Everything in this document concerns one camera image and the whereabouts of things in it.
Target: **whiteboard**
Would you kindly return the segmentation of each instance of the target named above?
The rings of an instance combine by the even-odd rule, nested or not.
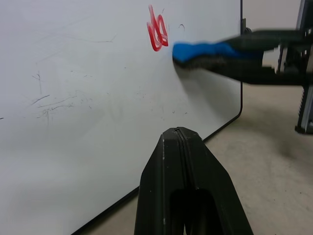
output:
[[[166,28],[158,51],[150,4]],[[240,0],[2,0],[0,234],[71,234],[139,185],[163,131],[206,138],[237,116],[239,82],[175,70],[171,53],[238,35],[240,11]]]

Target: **wall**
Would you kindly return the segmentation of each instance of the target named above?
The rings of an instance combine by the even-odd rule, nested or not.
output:
[[[252,30],[296,27],[301,0],[243,0],[243,17]],[[264,54],[263,64],[277,67],[279,51]]]

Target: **gray floor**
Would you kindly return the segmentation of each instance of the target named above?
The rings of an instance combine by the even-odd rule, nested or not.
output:
[[[313,235],[313,137],[294,131],[302,89],[244,86],[244,108],[207,146],[226,168],[255,235]],[[88,235],[133,235],[137,198]]]

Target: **black frame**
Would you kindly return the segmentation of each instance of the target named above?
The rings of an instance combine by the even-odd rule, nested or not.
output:
[[[240,34],[244,33],[244,28],[243,28],[243,0],[240,0],[240,21],[241,21],[241,26],[240,26]],[[218,132],[223,130],[225,127],[227,127],[229,124],[231,124],[233,121],[235,121],[239,116],[241,115],[241,112],[243,110],[243,83],[240,83],[240,111],[238,115],[236,115],[233,119],[231,119],[229,122],[221,126],[219,129],[214,131],[211,135],[206,137],[203,141],[208,141],[210,138],[212,138],[214,135],[216,135]],[[83,225],[81,228],[76,230],[72,235],[80,235],[83,233],[86,229],[88,229],[90,226],[96,224],[97,222],[103,221],[106,218],[108,218],[113,212],[121,208],[121,206],[125,205],[127,202],[132,200],[135,196],[138,195],[139,192],[139,186],[135,188],[133,191],[128,193],[126,196],[115,202],[112,206],[108,207],[106,210],[104,210],[102,213],[97,215],[95,218],[93,218],[91,221],[87,222],[85,225]]]

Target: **red ink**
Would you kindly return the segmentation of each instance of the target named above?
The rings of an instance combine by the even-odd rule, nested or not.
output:
[[[167,32],[164,24],[163,17],[159,15],[157,19],[153,12],[153,8],[149,5],[151,23],[147,22],[148,32],[151,40],[151,45],[153,50],[159,51],[162,46],[168,47]]]

